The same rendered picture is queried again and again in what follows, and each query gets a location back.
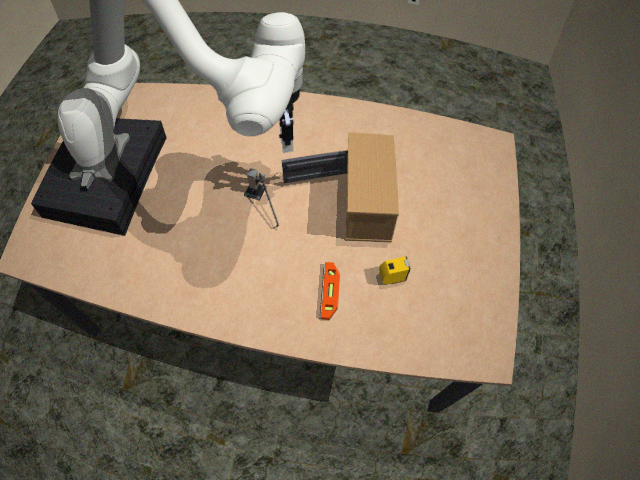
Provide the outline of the orange spirit level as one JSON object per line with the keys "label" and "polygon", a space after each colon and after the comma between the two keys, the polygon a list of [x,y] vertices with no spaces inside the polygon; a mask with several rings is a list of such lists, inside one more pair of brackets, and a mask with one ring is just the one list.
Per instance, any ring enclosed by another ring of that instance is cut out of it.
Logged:
{"label": "orange spirit level", "polygon": [[[330,275],[328,275],[328,272]],[[336,275],[333,272],[335,272]],[[321,320],[330,320],[330,318],[334,314],[334,311],[336,312],[338,309],[339,281],[340,281],[340,275],[334,263],[325,262],[322,305],[321,305]],[[329,297],[328,297],[328,285],[329,285]],[[334,292],[333,292],[333,286],[334,286]],[[333,297],[332,297],[332,292],[333,292]]]}

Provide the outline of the yellow tape measure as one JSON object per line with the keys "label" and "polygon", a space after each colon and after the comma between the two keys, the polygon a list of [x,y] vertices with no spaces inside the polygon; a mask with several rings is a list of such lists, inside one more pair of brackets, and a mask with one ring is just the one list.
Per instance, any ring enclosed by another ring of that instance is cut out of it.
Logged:
{"label": "yellow tape measure", "polygon": [[407,256],[383,262],[380,265],[379,271],[383,284],[395,284],[406,281],[410,272]]}

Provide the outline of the brown wooden cabinet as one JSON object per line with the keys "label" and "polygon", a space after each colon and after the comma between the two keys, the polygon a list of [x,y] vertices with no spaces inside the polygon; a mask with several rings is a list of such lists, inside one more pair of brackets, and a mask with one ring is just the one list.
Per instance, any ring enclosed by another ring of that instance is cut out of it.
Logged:
{"label": "brown wooden cabinet", "polygon": [[394,135],[348,132],[348,150],[281,161],[284,183],[347,174],[346,241],[392,242],[399,216]]}

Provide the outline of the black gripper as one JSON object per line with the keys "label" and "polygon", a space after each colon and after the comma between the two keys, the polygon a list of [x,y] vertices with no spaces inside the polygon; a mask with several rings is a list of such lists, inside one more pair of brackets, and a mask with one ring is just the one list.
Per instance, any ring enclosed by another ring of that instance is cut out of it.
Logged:
{"label": "black gripper", "polygon": [[[279,134],[279,138],[281,138],[282,141],[282,149],[283,149],[283,153],[288,153],[288,152],[294,152],[293,150],[293,103],[296,102],[298,100],[300,96],[300,89],[293,93],[291,95],[290,101],[287,105],[287,108],[284,112],[284,114],[282,115],[282,117],[280,118],[280,134]],[[290,106],[291,105],[291,106]],[[291,113],[291,114],[290,114]],[[290,120],[289,120],[290,118]],[[292,120],[291,120],[292,119]],[[284,126],[284,127],[283,127]],[[290,141],[292,140],[292,141]],[[284,142],[286,141],[286,142]]]}

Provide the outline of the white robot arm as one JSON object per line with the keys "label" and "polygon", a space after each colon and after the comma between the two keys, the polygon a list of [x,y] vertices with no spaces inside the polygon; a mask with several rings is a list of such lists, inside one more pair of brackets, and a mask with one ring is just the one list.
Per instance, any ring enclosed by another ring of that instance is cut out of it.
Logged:
{"label": "white robot arm", "polygon": [[[295,15],[266,15],[258,25],[251,58],[228,59],[208,47],[178,0],[141,1],[188,67],[216,90],[234,131],[258,136],[280,120],[291,95],[302,86],[305,37]],[[94,52],[85,86],[67,95],[58,110],[61,137],[76,161],[69,177],[82,179],[84,190],[94,179],[115,178],[130,136],[114,135],[113,130],[140,72],[137,53],[125,45],[124,0],[89,2]]]}

